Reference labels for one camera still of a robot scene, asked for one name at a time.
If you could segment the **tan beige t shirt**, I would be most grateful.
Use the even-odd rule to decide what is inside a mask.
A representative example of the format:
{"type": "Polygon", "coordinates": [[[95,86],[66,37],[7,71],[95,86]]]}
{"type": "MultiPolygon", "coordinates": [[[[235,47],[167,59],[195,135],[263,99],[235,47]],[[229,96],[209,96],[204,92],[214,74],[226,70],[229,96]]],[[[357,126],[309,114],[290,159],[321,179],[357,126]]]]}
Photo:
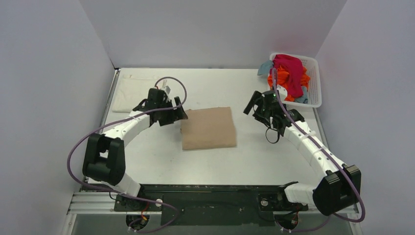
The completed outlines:
{"type": "Polygon", "coordinates": [[[237,146],[236,128],[230,107],[187,110],[181,120],[182,150],[237,146]]]}

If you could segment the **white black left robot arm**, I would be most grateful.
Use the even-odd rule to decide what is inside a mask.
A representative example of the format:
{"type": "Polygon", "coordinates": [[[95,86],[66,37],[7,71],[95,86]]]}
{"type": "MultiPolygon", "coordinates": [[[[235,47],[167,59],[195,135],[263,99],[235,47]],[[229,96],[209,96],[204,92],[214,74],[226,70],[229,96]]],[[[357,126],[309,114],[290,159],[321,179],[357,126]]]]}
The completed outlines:
{"type": "Polygon", "coordinates": [[[127,205],[135,211],[144,208],[146,197],[141,184],[126,173],[125,147],[153,124],[170,125],[187,119],[178,96],[171,99],[170,89],[150,88],[147,98],[132,109],[129,116],[102,134],[88,137],[83,162],[84,176],[103,182],[128,195],[127,205]]]}

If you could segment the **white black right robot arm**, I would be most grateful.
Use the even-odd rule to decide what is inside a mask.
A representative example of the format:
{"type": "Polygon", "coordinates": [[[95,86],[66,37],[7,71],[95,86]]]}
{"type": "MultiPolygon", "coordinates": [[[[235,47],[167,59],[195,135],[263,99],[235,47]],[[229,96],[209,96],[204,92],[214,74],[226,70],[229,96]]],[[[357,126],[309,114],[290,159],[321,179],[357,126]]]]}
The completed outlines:
{"type": "Polygon", "coordinates": [[[297,110],[287,110],[280,105],[280,95],[273,90],[254,91],[243,112],[249,114],[253,111],[255,120],[286,138],[301,153],[320,182],[316,186],[299,182],[282,185],[277,205],[283,210],[289,210],[295,204],[314,205],[320,213],[328,216],[358,203],[360,169],[345,164],[332,154],[297,110]]]}

